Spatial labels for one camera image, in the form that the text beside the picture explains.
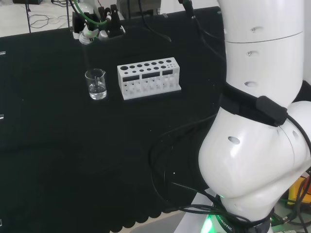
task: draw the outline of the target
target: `black cable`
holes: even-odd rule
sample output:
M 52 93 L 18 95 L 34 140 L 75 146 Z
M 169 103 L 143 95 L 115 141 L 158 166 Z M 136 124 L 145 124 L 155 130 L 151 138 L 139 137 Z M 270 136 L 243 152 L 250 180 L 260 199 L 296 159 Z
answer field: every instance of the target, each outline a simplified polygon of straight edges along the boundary
M 66 10 L 67 10 L 67 22 L 68 22 L 68 28 L 70 28 L 68 0 L 66 0 Z
M 204 44 L 204 46 L 207 47 L 209 50 L 211 50 L 214 54 L 216 54 L 216 55 L 217 55 L 220 59 L 222 59 L 224 62 L 226 62 L 226 59 L 225 59 L 223 56 L 221 56 L 216 50 L 214 50 L 214 49 L 205 41 L 205 39 L 204 39 L 204 37 L 203 37 L 203 34 L 202 34 L 202 32 L 201 32 L 201 29 L 200 29 L 200 23 L 199 23 L 199 21 L 198 21 L 196 18 L 194 18 L 193 21 L 194 21 L 194 24 L 195 24 L 195 26 L 196 26 L 197 32 L 198 32 L 198 34 L 199 34 L 199 38 L 200 38 L 200 40 L 202 41 L 202 43 Z
M 138 5 L 139 5 L 139 11 L 140 11 L 140 14 L 141 14 L 141 19 L 142 19 L 142 22 L 143 22 L 143 24 L 145 25 L 145 27 L 146 27 L 149 31 L 153 32 L 154 34 L 157 34 L 158 36 L 163 37 L 164 39 L 168 40 L 169 42 L 172 42 L 172 40 L 171 40 L 171 38 L 170 38 L 169 36 L 163 35 L 163 34 L 161 34 L 161 33 L 158 33 L 157 31 L 153 30 L 152 28 L 150 28 L 150 27 L 148 26 L 148 24 L 147 24 L 146 21 L 145 21 L 145 17 L 144 17 L 144 13 L 143 13 L 143 11 L 142 11 L 141 1 L 140 1 L 140 0 L 138 0 Z
M 297 193 L 297 196 L 299 197 L 300 194 L 301 194 L 301 191 L 302 191 L 302 188 L 305 184 L 306 180 L 304 180 L 301 184 L 300 184 L 300 187 L 299 187 L 299 190 L 298 190 L 298 193 Z M 295 225 L 295 226 L 303 226 L 304 227 L 304 230 L 306 230 L 305 228 L 307 226 L 310 226 L 311 225 L 311 221 L 309 222 L 304 222 L 302 216 L 301 216 L 301 213 L 300 213 L 300 205 L 299 206 L 295 206 L 295 210 L 297 212 L 297 215 L 298 215 L 298 218 L 300 220 L 301 223 L 299 222 L 293 222 L 293 221 L 289 221 L 288 223 L 289 224 L 292 224 L 292 225 Z
M 131 19 L 130 0 L 127 0 L 127 13 L 128 13 L 128 19 Z
M 218 40 L 218 41 L 220 41 L 220 42 L 224 42 L 223 39 L 221 39 L 221 38 L 219 38 L 219 37 L 216 37 L 216 36 L 212 35 L 211 33 L 205 31 L 205 30 L 202 28 L 202 26 L 201 26 L 201 24 L 200 24 L 200 22 L 198 21 L 197 18 L 195 18 L 195 21 L 197 21 L 198 27 L 199 27 L 199 29 L 200 29 L 201 32 L 205 33 L 205 34 L 208 35 L 209 37 L 212 37 L 212 38 L 214 38 L 214 39 L 216 39 L 216 40 Z
M 175 182 L 171 182 L 172 184 L 174 185 L 177 185 L 179 187 L 182 187 L 182 188 L 185 188 L 185 189 L 188 189 L 190 191 L 193 191 L 193 192 L 196 192 L 196 193 L 200 193 L 204 196 L 206 196 L 208 199 L 210 199 L 213 203 L 216 203 L 218 206 L 221 206 L 223 209 L 225 209 L 225 207 L 223 206 L 223 204 L 221 203 L 221 201 L 218 201 L 215 197 L 213 197 L 211 194 L 208 194 L 207 192 L 201 192 L 199 190 L 196 190 L 194 188 L 190 188 L 190 187 L 187 187 L 185 185 L 182 185 L 182 184 L 178 184 L 178 183 L 175 183 Z
M 162 134 L 155 142 L 153 142 L 149 148 L 149 151 L 148 151 L 148 164 L 149 164 L 149 168 L 150 168 L 150 171 L 151 171 L 151 182 L 152 182 L 152 186 L 153 186 L 153 189 L 155 191 L 155 193 L 157 194 L 158 198 L 160 200 L 162 200 L 162 202 L 169 206 L 168 208 L 168 211 L 177 211 L 177 210 L 181 210 L 181 211 L 184 211 L 184 212 L 187 212 L 187 213 L 195 213 L 195 214 L 205 214 L 205 215 L 222 215 L 222 216 L 226 216 L 234 221 L 238 221 L 240 222 L 237 218 L 240 218 L 240 219 L 244 219 L 246 220 L 247 222 L 250 222 L 250 220 L 248 220 L 247 218 L 245 217 L 242 217 L 242 216 L 237 216 L 237 215 L 234 215 L 234 214 L 231 214 L 229 212 L 226 211 L 226 209 L 224 208 L 224 206 L 222 205 L 222 203 L 220 201 L 218 201 L 215 197 L 213 197 L 212 195 L 208 194 L 208 193 L 205 193 L 205 192 L 201 192 L 201 191 L 198 191 L 198 190 L 195 190 L 193 188 L 190 188 L 190 187 L 187 187 L 185 185 L 181 185 L 181 184 L 177 184 L 177 183 L 172 183 L 174 185 L 177 185 L 177 186 L 180 186 L 180 187 L 183 187 L 183 188 L 186 188 L 188 190 L 191 190 L 191 191 L 194 191 L 196 193 L 201 193 L 202 195 L 206 196 L 207 198 L 209 198 L 218 208 L 216 207 L 213 207 L 213 206 L 208 206 L 208 205 L 201 205 L 200 207 L 198 205 L 188 205 L 188 206 L 176 206 L 175 204 L 173 204 L 172 202 L 168 201 L 167 199 L 165 199 L 157 190 L 156 186 L 155 186 L 155 183 L 154 183 L 154 163 L 152 162 L 152 159 L 151 159 L 151 156 L 152 156 L 152 151 L 154 150 L 155 146 L 161 141 L 161 139 L 163 137 L 165 137 L 166 135 L 170 135 L 176 131 L 179 131 L 181 129 L 184 129 L 184 128 L 187 128 L 187 127 L 193 127 L 193 126 L 197 126 L 201 123 L 205 123 L 205 122 L 208 122 L 209 120 L 211 120 L 212 118 L 214 118 L 217 114 L 215 115 L 212 115 L 208 118 L 205 118 L 203 120 L 200 120 L 200 121 L 197 121 L 197 122 L 192 122 L 192 123 L 189 123 L 189 124 L 186 124 L 186 125 L 183 125 L 183 126 L 180 126 L 174 130 L 171 130 L 169 132 L 166 132 L 164 134 Z M 188 210 L 186 208 L 198 208 L 200 209 L 201 211 L 196 211 L 196 210 Z
M 85 23 L 86 25 L 89 25 L 89 22 L 87 22 L 87 21 L 83 18 L 83 16 L 80 15 L 80 13 L 78 13 L 77 9 L 74 7 L 74 5 L 73 5 L 73 3 L 72 3 L 72 0 L 69 0 L 69 3 L 70 3 L 70 5 L 71 5 L 71 7 L 73 8 L 74 12 L 76 13 L 76 15 L 77 15 L 78 17 L 80 17 L 81 19 L 83 19 L 83 21 L 84 21 L 84 23 Z
M 203 123 L 203 122 L 207 122 L 211 119 L 213 119 L 214 117 L 216 117 L 216 114 L 215 115 L 212 115 L 210 117 L 207 117 L 203 120 L 200 120 L 200 121 L 197 121 L 197 122 L 192 122 L 192 123 L 189 123 L 189 124 L 185 124 L 185 125 L 182 125 L 174 130 L 171 130 L 171 131 L 168 131 L 166 133 L 163 133 L 160 137 L 158 137 L 158 139 L 156 141 L 154 141 L 151 146 L 149 147 L 149 150 L 148 150 L 148 165 L 149 165 L 149 169 L 151 171 L 151 183 L 152 183 L 152 186 L 153 186 L 153 189 L 155 191 L 155 193 L 157 194 L 158 198 L 160 200 L 162 200 L 163 203 L 165 203 L 166 205 L 169 205 L 169 206 L 173 206 L 168 200 L 166 200 L 164 197 L 162 197 L 162 195 L 158 192 L 156 186 L 155 186 L 155 183 L 154 183 L 154 165 L 152 163 L 152 151 L 154 150 L 154 148 L 156 147 L 156 145 L 161 141 L 161 139 L 163 137 L 165 137 L 166 135 L 169 135 L 171 133 L 174 133 L 176 131 L 179 131 L 181 129 L 184 129 L 186 127 L 190 127 L 190 126 L 195 126 L 195 125 L 198 125 L 200 123 Z
M 29 33 L 31 33 L 30 21 L 29 21 L 30 19 L 29 19 L 29 14 L 28 14 L 28 10 L 27 10 L 27 3 L 28 3 L 28 0 L 26 0 L 25 7 L 26 7 L 26 14 L 27 14 L 27 21 L 28 21 Z

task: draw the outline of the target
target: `black table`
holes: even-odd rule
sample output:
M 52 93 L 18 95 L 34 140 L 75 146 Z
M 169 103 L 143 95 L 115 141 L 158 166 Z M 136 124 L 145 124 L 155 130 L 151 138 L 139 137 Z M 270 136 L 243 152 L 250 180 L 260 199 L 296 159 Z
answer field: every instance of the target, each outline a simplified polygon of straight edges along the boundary
M 223 37 L 218 11 L 196 14 L 203 28 Z M 124 22 L 124 37 L 87 47 L 90 66 L 107 72 L 102 101 L 88 94 L 82 46 L 68 29 L 0 38 L 0 231 L 118 232 L 165 211 L 151 186 L 148 147 L 161 133 L 217 112 L 226 68 L 184 12 L 147 22 L 172 43 L 134 19 Z M 224 54 L 222 43 L 207 42 Z M 167 57 L 180 65 L 182 91 L 123 101 L 116 66 Z M 169 181 L 206 188 L 197 150 L 207 131 L 208 124 L 159 161 Z M 168 190 L 179 204 L 195 195 Z

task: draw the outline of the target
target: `wire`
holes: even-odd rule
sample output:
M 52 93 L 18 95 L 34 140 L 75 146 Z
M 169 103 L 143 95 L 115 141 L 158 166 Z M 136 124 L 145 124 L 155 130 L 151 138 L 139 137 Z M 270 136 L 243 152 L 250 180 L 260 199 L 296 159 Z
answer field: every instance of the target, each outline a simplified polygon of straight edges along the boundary
M 72 0 L 69 0 L 69 3 L 70 3 L 70 5 L 71 5 L 71 7 L 73 8 L 74 12 L 76 13 L 76 15 L 77 15 L 79 18 L 83 19 L 83 21 L 84 21 L 84 23 L 85 23 L 86 25 L 89 25 L 89 23 L 84 19 L 84 17 L 78 13 L 78 11 L 76 10 L 76 8 L 74 7 L 74 5 L 73 5 L 73 3 L 72 3 Z
M 216 50 L 214 50 L 204 39 L 202 32 L 201 32 L 201 25 L 199 23 L 199 21 L 196 18 L 193 18 L 194 24 L 196 25 L 197 28 L 197 32 L 199 34 L 199 38 L 202 41 L 202 43 L 204 44 L 205 47 L 207 47 L 209 50 L 211 50 L 214 54 L 216 54 L 220 59 L 222 59 L 224 62 L 226 62 L 226 59 L 221 56 Z
M 200 120 L 200 121 L 197 121 L 197 122 L 192 122 L 192 123 L 189 123 L 189 124 L 185 124 L 185 125 L 182 125 L 174 130 L 171 130 L 171 131 L 168 131 L 166 133 L 163 133 L 162 135 L 160 135 L 158 137 L 158 139 L 156 141 L 154 141 L 151 146 L 149 147 L 149 150 L 148 150 L 148 164 L 149 164 L 149 168 L 150 168 L 150 171 L 151 171 L 151 183 L 152 183 L 152 186 L 153 186 L 153 189 L 155 191 L 155 193 L 157 194 L 157 196 L 159 197 L 160 200 L 162 200 L 164 203 L 166 204 L 170 204 L 168 200 L 166 200 L 164 197 L 162 197 L 160 195 L 160 193 L 158 192 L 156 186 L 155 186 L 155 183 L 154 183 L 154 165 L 152 163 L 152 151 L 154 150 L 154 148 L 156 147 L 156 145 L 161 141 L 161 139 L 163 137 L 165 137 L 166 135 L 169 135 L 171 133 L 174 133 L 176 131 L 179 131 L 181 129 L 184 129 L 184 128 L 187 128 L 187 127 L 190 127 L 190 126 L 195 126 L 195 125 L 198 125 L 200 123 L 203 123 L 203 122 L 207 122 L 207 121 L 210 121 L 211 119 L 213 119 L 214 117 L 216 117 L 216 114 L 215 115 L 212 115 L 212 116 L 209 116 L 203 120 Z
M 67 11 L 68 28 L 70 28 L 68 0 L 66 0 L 66 11 Z
M 28 28 L 29 28 L 29 33 L 31 33 L 31 29 L 30 29 L 30 17 L 29 17 L 29 14 L 28 14 L 28 10 L 27 10 L 27 3 L 28 3 L 28 0 L 26 0 L 26 3 L 25 3 L 25 7 L 26 7 L 26 15 L 27 15 L 27 21 L 28 21 Z
M 143 13 L 143 11 L 142 11 L 141 1 L 140 1 L 140 0 L 138 0 L 138 5 L 139 5 L 139 11 L 140 11 L 140 14 L 141 14 L 141 19 L 142 19 L 142 22 L 143 22 L 143 24 L 145 25 L 145 27 L 146 27 L 149 31 L 153 32 L 154 34 L 157 34 L 158 36 L 163 37 L 164 39 L 168 40 L 169 42 L 172 42 L 172 40 L 171 40 L 171 38 L 170 38 L 169 36 L 164 35 L 164 34 L 161 34 L 161 33 L 158 33 L 157 31 L 155 31 L 155 30 L 153 30 L 152 28 L 149 27 L 149 25 L 148 25 L 148 24 L 146 23 L 146 21 L 145 21 L 145 16 L 144 16 L 144 13 Z
M 104 22 L 95 22 L 94 20 L 90 19 L 89 17 L 87 17 L 83 11 L 80 9 L 80 7 L 78 6 L 77 0 L 73 0 L 74 5 L 76 6 L 76 8 L 78 9 L 78 11 L 80 12 L 80 14 L 90 23 L 96 24 L 96 25 L 104 25 L 107 23 L 107 20 L 105 20 Z
M 56 5 L 56 6 L 60 6 L 60 7 L 66 7 L 65 5 L 62 6 L 62 5 L 56 4 L 56 2 L 52 2 L 52 4 L 54 4 L 54 5 Z
M 199 29 L 200 29 L 201 32 L 205 33 L 205 34 L 208 35 L 209 37 L 212 37 L 212 38 L 214 38 L 214 39 L 216 39 L 216 40 L 218 40 L 218 41 L 224 42 L 223 39 L 221 39 L 221 38 L 219 38 L 219 37 L 216 37 L 216 36 L 212 35 L 211 33 L 205 31 L 205 30 L 202 28 L 202 26 L 201 26 L 201 24 L 200 24 L 200 22 L 198 21 L 197 18 L 195 18 L 195 20 L 197 21 L 198 27 L 199 27 Z
M 51 19 L 54 19 L 54 18 L 49 18 L 47 15 L 35 14 L 35 15 L 29 16 L 29 20 L 30 20 L 30 18 L 33 17 L 33 16 L 45 16 L 45 17 L 46 17 L 46 19 L 39 19 L 39 20 L 36 20 L 35 22 L 33 22 L 33 23 L 30 24 L 30 27 L 31 27 L 31 28 L 36 28 L 36 29 L 43 28 L 43 27 L 47 26 L 49 23 L 51 23 L 50 20 L 51 20 Z M 57 17 L 56 19 L 58 19 L 58 20 L 60 20 L 60 19 L 65 19 L 65 18 L 61 18 L 61 17 L 64 17 L 64 16 L 59 16 L 59 17 Z M 42 25 L 42 26 L 40 26 L 40 27 L 34 27 L 34 26 L 33 26 L 33 25 L 34 25 L 35 23 L 37 23 L 37 22 L 46 21 L 46 20 L 47 20 L 47 23 L 44 24 L 44 25 Z
M 128 19 L 131 19 L 130 0 L 127 0 L 127 13 L 128 13 Z
M 62 1 L 52 1 L 52 4 L 60 6 L 60 7 L 66 7 L 66 3 L 65 2 L 66 2 L 65 0 L 62 0 Z
M 188 189 L 188 190 L 191 190 L 193 192 L 196 192 L 196 193 L 201 193 L 202 195 L 206 196 L 207 198 L 209 198 L 215 206 L 218 206 L 217 207 L 213 207 L 213 206 L 208 206 L 208 205 L 187 205 L 187 206 L 178 206 L 176 207 L 175 204 L 171 203 L 170 201 L 168 201 L 167 199 L 165 199 L 157 190 L 156 186 L 155 186 L 155 183 L 154 183 L 154 165 L 156 162 L 152 162 L 152 151 L 154 150 L 154 148 L 156 147 L 156 145 L 161 141 L 161 139 L 167 135 L 170 135 L 176 131 L 179 131 L 181 129 L 184 129 L 184 128 L 187 128 L 187 127 L 194 127 L 194 126 L 197 126 L 201 123 L 205 123 L 205 122 L 208 122 L 210 121 L 211 119 L 213 119 L 215 115 L 212 115 L 210 117 L 207 117 L 203 120 L 199 120 L 197 122 L 192 122 L 192 123 L 189 123 L 189 124 L 185 124 L 183 126 L 180 126 L 174 130 L 171 130 L 171 131 L 168 131 L 164 134 L 162 134 L 160 137 L 158 137 L 158 139 L 156 141 L 154 141 L 149 150 L 148 150 L 148 164 L 149 164 L 149 168 L 150 168 L 150 171 L 151 171 L 151 182 L 152 182 L 152 186 L 153 186 L 153 189 L 155 191 L 155 193 L 157 194 L 158 198 L 160 200 L 162 200 L 162 202 L 165 204 L 165 205 L 168 205 L 169 208 L 168 208 L 168 211 L 177 211 L 177 210 L 181 210 L 181 211 L 184 211 L 184 212 L 187 212 L 187 213 L 195 213 L 195 214 L 204 214 L 204 215 L 222 215 L 222 216 L 226 216 L 234 221 L 238 221 L 240 223 L 240 221 L 238 220 L 238 218 L 240 219 L 243 219 L 247 222 L 250 222 L 250 220 L 248 220 L 247 218 L 245 217 L 242 217 L 242 216 L 238 216 L 238 215 L 234 215 L 234 214 L 231 214 L 229 212 L 226 211 L 226 209 L 224 208 L 223 204 L 221 203 L 221 201 L 217 200 L 215 197 L 213 197 L 212 195 L 206 193 L 206 192 L 201 192 L 201 191 L 198 191 L 198 190 L 195 190 L 193 188 L 190 188 L 190 187 L 187 187 L 185 185 L 182 185 L 182 184 L 178 184 L 178 183 L 172 183 L 174 185 L 177 185 L 179 187 L 182 187 L 182 188 L 185 188 L 185 189 Z M 199 209 L 199 210 L 189 210 L 188 208 L 196 208 L 196 209 Z

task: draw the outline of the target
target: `floor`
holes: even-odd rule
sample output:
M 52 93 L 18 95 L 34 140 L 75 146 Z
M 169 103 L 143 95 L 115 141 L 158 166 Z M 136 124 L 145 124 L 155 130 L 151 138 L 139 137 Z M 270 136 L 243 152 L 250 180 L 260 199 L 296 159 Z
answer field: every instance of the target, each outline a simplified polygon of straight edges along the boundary
M 30 4 L 29 7 L 31 10 L 31 12 L 29 12 L 30 23 L 46 19 L 34 23 L 31 27 L 32 32 L 65 28 L 68 26 L 66 7 L 54 5 L 50 0 L 43 0 L 40 5 Z M 0 0 L 0 21 L 0 37 L 29 33 L 24 4 L 13 4 L 12 0 Z

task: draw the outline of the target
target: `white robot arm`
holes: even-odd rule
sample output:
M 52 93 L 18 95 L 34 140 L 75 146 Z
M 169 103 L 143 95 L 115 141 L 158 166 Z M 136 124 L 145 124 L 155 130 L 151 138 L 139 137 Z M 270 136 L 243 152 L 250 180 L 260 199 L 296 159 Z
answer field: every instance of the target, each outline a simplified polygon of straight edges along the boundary
M 227 83 L 287 108 L 311 138 L 311 102 L 292 103 L 303 81 L 304 1 L 219 0 L 219 4 Z M 199 167 L 228 212 L 258 221 L 311 167 L 311 155 L 290 121 L 276 128 L 220 108 L 201 146 Z M 219 224 L 216 217 L 212 222 Z

